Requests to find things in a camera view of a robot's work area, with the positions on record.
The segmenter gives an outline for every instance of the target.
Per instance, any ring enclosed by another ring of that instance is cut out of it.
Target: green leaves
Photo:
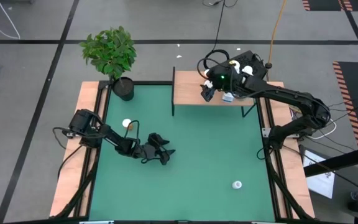
[[[97,71],[116,80],[123,72],[131,70],[137,57],[134,44],[131,35],[119,26],[118,29],[102,30],[94,38],[92,34],[88,35],[80,47],[83,47],[86,64],[90,60]]]

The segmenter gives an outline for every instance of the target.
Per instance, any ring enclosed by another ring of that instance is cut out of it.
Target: potted plant
[[[128,77],[121,77],[130,71],[135,62],[136,51],[131,35],[122,26],[118,29],[102,30],[92,38],[92,34],[81,42],[83,58],[95,66],[98,72],[109,76],[112,91],[125,101],[134,97],[134,82]]]

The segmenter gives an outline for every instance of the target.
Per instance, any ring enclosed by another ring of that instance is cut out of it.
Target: white paper
[[[305,151],[305,155],[317,162],[325,160],[324,158],[319,157],[316,154],[307,150]],[[314,162],[308,159],[306,156],[303,158],[303,167],[314,164]],[[310,190],[330,199],[333,197],[334,180],[335,174],[328,171],[324,174],[319,174],[306,178]]]

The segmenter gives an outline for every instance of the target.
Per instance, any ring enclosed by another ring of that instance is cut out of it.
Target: gray floor
[[[73,0],[38,0],[34,4],[4,4],[22,39],[58,40]],[[282,1],[240,0],[225,9],[220,39],[269,40]],[[119,25],[134,39],[214,39],[220,8],[202,6],[201,0],[80,0],[68,39],[84,39],[89,33]],[[358,25],[358,12],[353,12]],[[0,9],[0,29],[14,30]],[[0,34],[0,39],[7,39]],[[277,30],[280,40],[357,40],[344,12],[307,12],[301,1],[288,0]],[[212,48],[210,44],[136,45],[138,57],[132,71],[134,80],[170,80],[172,67],[194,70],[196,62]],[[56,45],[0,44],[0,204],[32,119]],[[252,50],[267,60],[268,45],[218,45],[230,55]],[[358,62],[357,45],[275,45],[271,80],[285,82],[287,88],[308,91],[327,105],[342,102],[333,71],[334,60]],[[54,126],[67,126],[73,115],[81,82],[106,79],[86,66],[81,48],[66,44],[57,64],[29,153],[17,183],[5,222],[47,218],[62,161],[52,134]],[[333,118],[343,113],[333,111]],[[357,149],[347,117],[337,122],[330,137]],[[327,140],[319,142],[349,152]],[[305,140],[303,144],[329,157],[332,149]],[[352,217],[330,210],[313,201],[318,218],[352,222]]]

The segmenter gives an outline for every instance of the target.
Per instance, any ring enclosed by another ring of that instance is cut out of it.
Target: green mat
[[[240,107],[176,106],[172,117],[171,91],[137,85],[128,102],[111,94],[106,123],[117,133],[125,133],[123,119],[137,119],[141,143],[156,132],[177,151],[166,166],[141,164],[104,141],[89,219],[273,222],[265,162],[256,158],[262,147],[256,108],[242,118]],[[235,180],[241,189],[232,189]]]

